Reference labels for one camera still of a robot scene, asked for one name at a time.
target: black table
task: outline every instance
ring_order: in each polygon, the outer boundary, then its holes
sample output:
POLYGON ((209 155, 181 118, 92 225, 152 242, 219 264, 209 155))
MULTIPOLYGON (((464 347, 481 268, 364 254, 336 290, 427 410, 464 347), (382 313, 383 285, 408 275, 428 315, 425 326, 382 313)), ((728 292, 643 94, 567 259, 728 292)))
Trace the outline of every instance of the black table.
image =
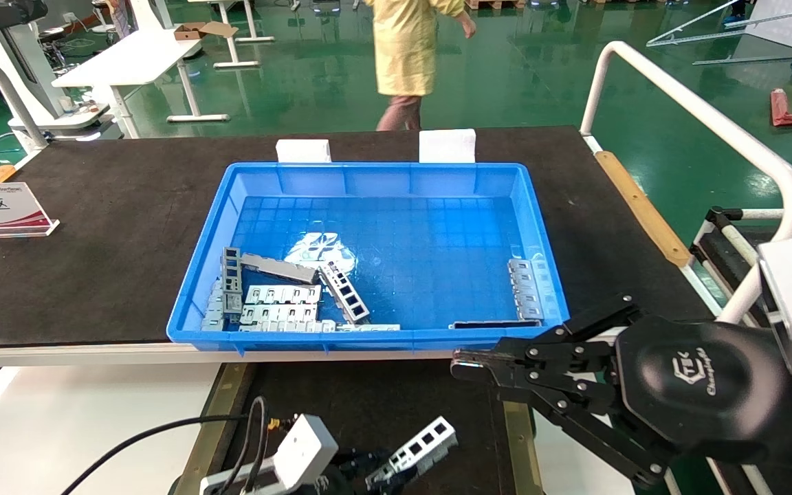
MULTIPOLYGON (((415 132, 309 138, 328 138, 340 161, 418 156, 415 132)), ((0 241, 0 351, 165 342, 223 170, 276 161, 277 139, 54 143, 41 151, 13 181, 28 182, 62 225, 48 239, 0 241)), ((625 292, 665 317, 710 317, 575 129, 479 129, 476 150, 480 162, 530 170, 572 314, 625 292)), ((444 362, 272 363, 261 372, 254 386, 279 408, 318 411, 358 448, 399 447, 446 414, 468 449, 412 493, 515 492, 503 408, 486 390, 455 382, 444 362)))

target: black cable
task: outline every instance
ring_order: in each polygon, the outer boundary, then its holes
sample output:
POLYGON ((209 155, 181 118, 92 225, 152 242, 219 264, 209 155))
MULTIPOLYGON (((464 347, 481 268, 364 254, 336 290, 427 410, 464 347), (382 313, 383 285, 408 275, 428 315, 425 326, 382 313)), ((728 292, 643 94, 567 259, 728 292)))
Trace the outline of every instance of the black cable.
MULTIPOLYGON (((152 435, 157 435, 160 432, 166 432, 167 430, 172 430, 173 428, 179 428, 180 426, 195 425, 198 423, 214 423, 217 421, 239 421, 242 419, 248 419, 249 416, 250 416, 249 414, 237 414, 237 415, 228 415, 228 416, 220 415, 220 416, 189 417, 189 419, 180 419, 179 421, 173 421, 173 423, 167 423, 166 425, 156 426, 154 428, 151 428, 150 430, 145 430, 142 433, 138 433, 130 437, 129 439, 126 439, 126 441, 123 441, 122 443, 116 445, 114 448, 108 451, 106 454, 103 454, 103 456, 100 457, 96 461, 96 463, 91 464, 91 467, 88 467, 88 469, 86 469, 84 473, 81 473, 81 476, 76 478, 76 480, 72 482, 72 485, 69 485, 67 489, 64 489, 61 495, 69 495, 69 493, 74 492, 75 489, 78 488, 78 486, 81 485, 81 483, 84 482, 88 476, 91 476, 91 474, 94 473, 94 471, 100 469, 100 466, 105 464, 109 459, 115 457, 116 454, 118 454, 120 451, 123 451, 125 448, 130 447, 131 445, 135 444, 138 441, 141 441, 142 439, 147 439, 152 435)), ((240 463, 238 463, 238 466, 236 467, 236 470, 239 469, 240 469, 240 463)))
MULTIPOLYGON (((242 493, 249 492, 252 486, 255 485, 255 478, 259 475, 261 461, 264 460, 265 450, 267 449, 267 401, 264 397, 259 395, 252 400, 252 405, 249 406, 249 414, 246 415, 246 417, 249 417, 249 419, 252 418, 252 413, 254 413, 256 406, 260 408, 260 413, 258 414, 258 428, 260 428, 260 432, 258 432, 258 449, 255 452, 255 460, 252 461, 252 469, 246 474, 246 482, 243 485, 242 493)), ((225 480, 222 488, 218 491, 219 494, 226 493, 230 486, 234 485, 234 480, 237 479, 240 468, 243 467, 243 461, 246 459, 246 454, 249 452, 249 443, 251 439, 252 423, 248 422, 246 424, 246 436, 243 441, 243 447, 240 448, 240 455, 236 458, 236 464, 234 464, 232 473, 228 475, 228 479, 225 480)))

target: white table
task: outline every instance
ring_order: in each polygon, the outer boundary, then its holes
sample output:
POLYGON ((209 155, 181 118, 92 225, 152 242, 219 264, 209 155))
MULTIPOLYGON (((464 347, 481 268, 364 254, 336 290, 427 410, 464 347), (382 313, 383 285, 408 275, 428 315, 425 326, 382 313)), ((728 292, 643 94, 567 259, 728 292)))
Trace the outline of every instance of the white table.
MULTIPOLYGON (((222 14, 222 22, 223 24, 228 24, 228 6, 232 3, 230 0, 188 0, 188 2, 204 2, 204 3, 215 3, 219 7, 219 13, 222 14)), ((214 63, 213 67, 217 69, 221 68, 233 68, 233 67, 255 67, 259 65, 257 60, 240 60, 237 56, 237 45, 235 42, 260 42, 260 41, 273 41, 273 36, 258 36, 255 32, 255 19, 252 18, 252 6, 249 4, 249 0, 243 0, 243 7, 246 9, 246 22, 249 23, 249 38, 234 38, 229 37, 225 40, 228 42, 228 51, 232 56, 232 60, 230 62, 217 62, 214 63)))
MULTIPOLYGON (((119 442, 199 416, 218 369, 219 364, 19 368, 0 396, 0 493, 57 495, 119 442)), ((0 377, 14 371, 5 368, 0 377)), ((184 426, 132 445, 75 495, 167 493, 182 475, 199 429, 184 426)))
POLYGON ((191 115, 170 115, 167 122, 227 121, 230 117, 226 113, 202 115, 198 110, 182 57, 200 42, 176 41, 173 38, 173 29, 144 29, 133 32, 103 53, 54 79, 52 84, 54 87, 110 87, 126 134, 130 138, 138 138, 139 133, 120 87, 153 83, 167 69, 176 65, 179 68, 182 88, 188 98, 188 106, 191 107, 191 115))

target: epoxy floor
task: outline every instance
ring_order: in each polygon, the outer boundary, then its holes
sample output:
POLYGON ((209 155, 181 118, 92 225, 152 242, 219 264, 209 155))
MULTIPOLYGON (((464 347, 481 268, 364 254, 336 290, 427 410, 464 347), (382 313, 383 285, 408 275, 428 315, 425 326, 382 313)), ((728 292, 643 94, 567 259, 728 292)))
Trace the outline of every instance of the epoxy floor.
MULTIPOLYGON (((524 10, 473 12, 478 34, 472 40, 463 38, 458 23, 439 19, 437 86, 424 100, 422 123, 427 129, 578 126, 601 48, 625 40, 792 163, 792 129, 773 128, 769 115, 769 93, 776 87, 786 90, 792 110, 789 60, 692 66, 730 54, 791 56, 792 48, 747 35, 645 47, 718 3, 528 1, 524 10)), ((170 0, 168 6, 175 22, 218 19, 207 3, 170 0)), ((202 112, 229 113, 232 119, 167 123, 166 116, 188 110, 172 69, 128 99, 142 137, 374 129, 386 99, 375 91, 371 10, 361 5, 354 12, 347 0, 321 10, 314 12, 308 0, 297 12, 290 12, 286 0, 258 0, 258 31, 276 41, 238 46, 242 60, 261 61, 257 69, 214 69, 214 62, 229 59, 228 49, 222 38, 207 36, 206 54, 188 63, 192 85, 202 112)), ((230 20, 246 35, 242 9, 232 9, 230 20)), ((711 16, 684 34, 716 32, 719 20, 711 16)), ((692 237, 714 204, 780 204, 770 179, 621 60, 610 66, 594 135, 683 239, 692 237)))

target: yellow coat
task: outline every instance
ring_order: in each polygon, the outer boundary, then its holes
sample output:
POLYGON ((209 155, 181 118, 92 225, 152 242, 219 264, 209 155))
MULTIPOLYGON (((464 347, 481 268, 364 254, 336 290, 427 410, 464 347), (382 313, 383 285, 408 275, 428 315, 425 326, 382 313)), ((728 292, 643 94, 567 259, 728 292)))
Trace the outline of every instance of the yellow coat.
POLYGON ((377 92, 424 96, 436 75, 436 10, 455 17, 464 0, 366 0, 375 34, 377 92))

